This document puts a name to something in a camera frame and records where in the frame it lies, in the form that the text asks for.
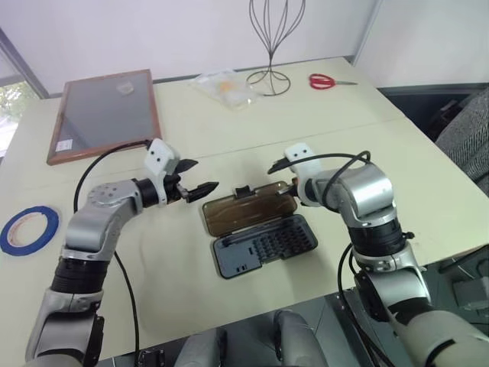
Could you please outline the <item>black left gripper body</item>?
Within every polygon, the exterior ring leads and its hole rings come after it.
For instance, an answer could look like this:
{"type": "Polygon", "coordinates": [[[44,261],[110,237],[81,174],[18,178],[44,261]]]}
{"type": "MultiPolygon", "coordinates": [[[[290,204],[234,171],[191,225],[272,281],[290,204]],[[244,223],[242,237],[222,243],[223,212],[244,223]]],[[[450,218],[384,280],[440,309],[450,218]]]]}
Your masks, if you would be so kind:
{"type": "Polygon", "coordinates": [[[181,176],[177,173],[177,166],[172,174],[167,174],[164,178],[164,190],[167,195],[167,202],[172,203],[181,199],[186,199],[188,191],[180,184],[181,176]]]}

